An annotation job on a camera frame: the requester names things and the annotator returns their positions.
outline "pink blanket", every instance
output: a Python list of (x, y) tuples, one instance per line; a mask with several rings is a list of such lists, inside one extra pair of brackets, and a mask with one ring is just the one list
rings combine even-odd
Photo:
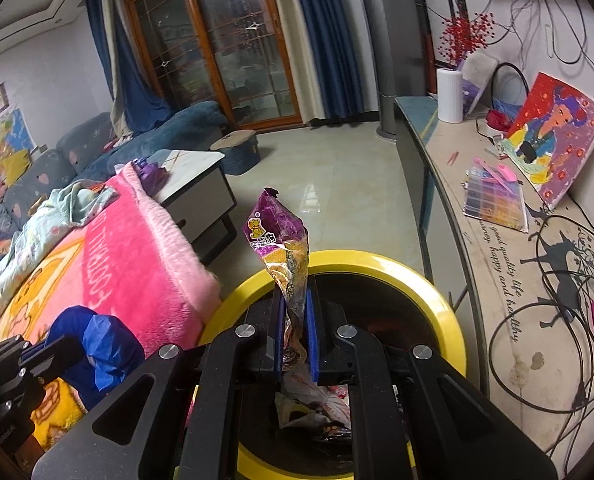
[[(167, 211), (141, 189), (130, 165), (107, 183), (120, 193), (85, 228), (64, 238), (24, 282), (0, 319), (0, 341), (35, 343), (67, 307), (121, 319), (150, 355), (165, 343), (190, 348), (219, 305), (219, 285)], [(33, 415), (43, 447), (82, 414), (56, 381)]]

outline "yellow trash can rim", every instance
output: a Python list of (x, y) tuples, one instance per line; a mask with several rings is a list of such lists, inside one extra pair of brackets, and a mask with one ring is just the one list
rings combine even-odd
[[(410, 298), (432, 326), (439, 351), (453, 367), (466, 375), (466, 346), (459, 322), (448, 302), (430, 282), (409, 267), (380, 256), (352, 250), (316, 251), (309, 257), (309, 275), (328, 272), (360, 274), (393, 286)], [(233, 326), (255, 301), (273, 290), (275, 282), (266, 270), (241, 283), (221, 304), (206, 325), (199, 344), (207, 344), (216, 335)], [(326, 478), (347, 479), (353, 475), (312, 477), (282, 471), (254, 456), (239, 445), (238, 471), (250, 480), (294, 480)]]

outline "blue sofa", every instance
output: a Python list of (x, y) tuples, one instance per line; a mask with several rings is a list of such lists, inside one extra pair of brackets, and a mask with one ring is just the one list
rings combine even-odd
[(64, 135), (53, 150), (47, 150), (8, 189), (0, 204), (0, 230), (20, 230), (28, 221), (28, 210), (41, 195), (67, 186), (75, 179), (105, 181), (114, 175), (116, 164), (158, 150), (207, 151), (221, 139), (227, 123), (215, 101), (197, 103), (177, 112), (160, 127), (104, 153), (114, 139), (110, 114), (100, 114)]

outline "metal bolt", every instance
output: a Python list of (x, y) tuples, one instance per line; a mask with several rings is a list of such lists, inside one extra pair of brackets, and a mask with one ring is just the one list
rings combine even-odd
[(251, 324), (244, 323), (235, 329), (235, 334), (237, 334), (238, 337), (251, 337), (255, 335), (255, 327)]
[(351, 339), (357, 335), (357, 329), (352, 325), (342, 325), (337, 329), (337, 335), (344, 339)]
[(430, 359), (433, 355), (433, 351), (426, 345), (417, 345), (413, 348), (413, 355), (417, 359)]
[(165, 345), (159, 349), (159, 357), (162, 359), (172, 359), (179, 355), (179, 346), (177, 345)]

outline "white floor tile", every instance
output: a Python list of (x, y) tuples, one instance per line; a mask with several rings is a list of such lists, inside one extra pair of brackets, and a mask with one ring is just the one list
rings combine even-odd
[(304, 222), (311, 251), (357, 249), (421, 270), (421, 253), (395, 144), (377, 123), (301, 128), (259, 136), (261, 162), (229, 176), (237, 207), (237, 239), (209, 266), (222, 297), (258, 270), (261, 261), (241, 229), (264, 187)]

